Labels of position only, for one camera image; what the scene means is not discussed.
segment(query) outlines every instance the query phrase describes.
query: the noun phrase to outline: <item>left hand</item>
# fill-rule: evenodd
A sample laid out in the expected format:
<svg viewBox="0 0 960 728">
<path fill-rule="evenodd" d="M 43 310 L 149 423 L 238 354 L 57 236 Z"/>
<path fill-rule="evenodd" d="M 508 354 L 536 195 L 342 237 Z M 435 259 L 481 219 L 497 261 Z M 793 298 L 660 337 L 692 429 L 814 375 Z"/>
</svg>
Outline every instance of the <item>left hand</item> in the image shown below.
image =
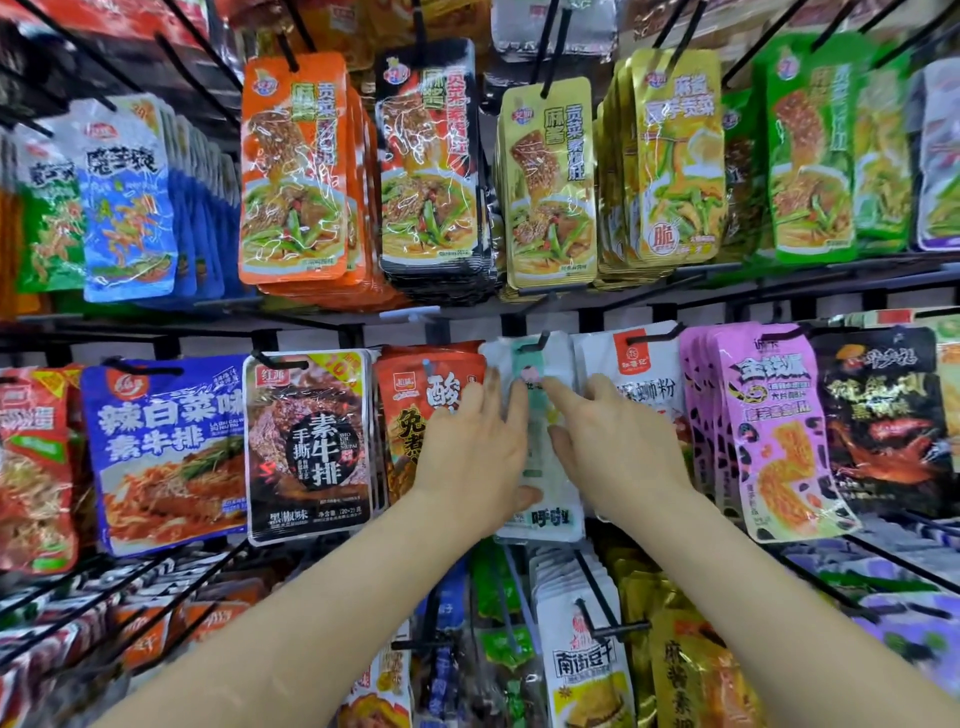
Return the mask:
<svg viewBox="0 0 960 728">
<path fill-rule="evenodd" d="M 437 409 L 427 423 L 411 494 L 436 504 L 442 518 L 463 522 L 475 541 L 491 535 L 514 513 L 543 498 L 518 485 L 527 457 L 527 390 L 510 388 L 506 422 L 500 417 L 500 374 L 468 384 L 460 409 Z"/>
</svg>

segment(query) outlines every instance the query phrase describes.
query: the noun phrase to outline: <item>human arm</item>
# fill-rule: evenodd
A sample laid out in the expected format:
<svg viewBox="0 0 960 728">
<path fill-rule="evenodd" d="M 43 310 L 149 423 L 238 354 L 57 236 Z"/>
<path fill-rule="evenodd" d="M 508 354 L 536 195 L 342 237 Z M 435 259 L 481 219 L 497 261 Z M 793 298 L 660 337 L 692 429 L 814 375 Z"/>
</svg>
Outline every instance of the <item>human arm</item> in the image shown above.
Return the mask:
<svg viewBox="0 0 960 728">
<path fill-rule="evenodd" d="M 539 492 L 517 488 L 527 395 L 469 384 L 430 418 L 414 487 L 375 522 L 122 701 L 97 728 L 315 728 L 453 563 Z"/>
<path fill-rule="evenodd" d="M 778 726 L 960 725 L 960 706 L 756 546 L 690 487 L 674 428 L 594 376 L 556 379 L 551 429 L 567 475 L 626 531 L 730 646 Z"/>
</svg>

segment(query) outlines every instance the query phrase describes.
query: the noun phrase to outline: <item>green snack package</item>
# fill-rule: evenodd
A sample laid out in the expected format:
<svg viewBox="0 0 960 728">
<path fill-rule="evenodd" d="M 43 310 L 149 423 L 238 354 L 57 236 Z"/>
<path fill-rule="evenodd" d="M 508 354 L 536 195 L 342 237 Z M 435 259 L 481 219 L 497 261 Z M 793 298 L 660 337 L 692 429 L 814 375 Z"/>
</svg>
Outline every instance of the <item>green snack package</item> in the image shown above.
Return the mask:
<svg viewBox="0 0 960 728">
<path fill-rule="evenodd" d="M 893 44 L 878 48 L 875 58 Z M 868 70 L 856 99 L 853 127 L 853 226 L 865 255 L 906 246 L 913 202 L 904 108 L 910 57 L 902 54 Z"/>
<path fill-rule="evenodd" d="M 857 33 L 790 36 L 767 66 L 769 194 L 777 260 L 856 258 L 853 119 L 859 79 L 873 56 Z"/>
<path fill-rule="evenodd" d="M 23 201 L 23 245 L 16 287 L 45 293 L 84 287 L 84 206 L 77 172 L 61 143 L 69 138 L 66 116 L 37 119 L 53 132 L 17 125 L 16 180 Z"/>
</svg>

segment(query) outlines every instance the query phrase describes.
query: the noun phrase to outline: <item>human hand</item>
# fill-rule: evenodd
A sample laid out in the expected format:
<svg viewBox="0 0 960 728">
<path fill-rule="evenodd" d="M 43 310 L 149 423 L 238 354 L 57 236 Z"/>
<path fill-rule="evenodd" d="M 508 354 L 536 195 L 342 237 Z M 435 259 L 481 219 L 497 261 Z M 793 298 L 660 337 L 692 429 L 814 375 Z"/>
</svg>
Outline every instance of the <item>human hand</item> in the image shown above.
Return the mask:
<svg viewBox="0 0 960 728">
<path fill-rule="evenodd" d="M 638 495 L 689 483 L 673 426 L 652 407 L 623 397 L 606 376 L 589 379 L 586 398 L 552 376 L 543 389 L 566 419 L 566 426 L 550 427 L 553 450 L 599 515 L 616 522 Z"/>
<path fill-rule="evenodd" d="M 477 541 L 543 498 L 518 485 L 527 458 L 527 390 L 510 388 L 506 422 L 500 417 L 500 373 L 468 384 L 455 413 L 445 407 L 430 417 L 411 494 L 426 497 L 441 518 L 463 520 Z"/>
</svg>

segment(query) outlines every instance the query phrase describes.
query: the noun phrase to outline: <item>yellow snack package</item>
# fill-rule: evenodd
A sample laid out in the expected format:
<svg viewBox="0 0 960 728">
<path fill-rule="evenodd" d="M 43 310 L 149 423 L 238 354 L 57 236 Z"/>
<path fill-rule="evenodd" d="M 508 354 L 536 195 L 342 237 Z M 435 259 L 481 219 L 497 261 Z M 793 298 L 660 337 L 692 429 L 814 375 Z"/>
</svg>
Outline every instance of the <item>yellow snack package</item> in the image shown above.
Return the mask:
<svg viewBox="0 0 960 728">
<path fill-rule="evenodd" d="M 652 622 L 658 725 L 766 725 L 759 698 L 708 621 L 695 610 L 663 609 Z"/>
<path fill-rule="evenodd" d="M 509 283 L 586 285 L 597 274 L 590 82 L 509 88 L 500 113 Z"/>
<path fill-rule="evenodd" d="M 640 258 L 647 265 L 713 258 L 727 221 L 720 60 L 687 50 L 636 51 L 630 60 L 636 100 Z"/>
</svg>

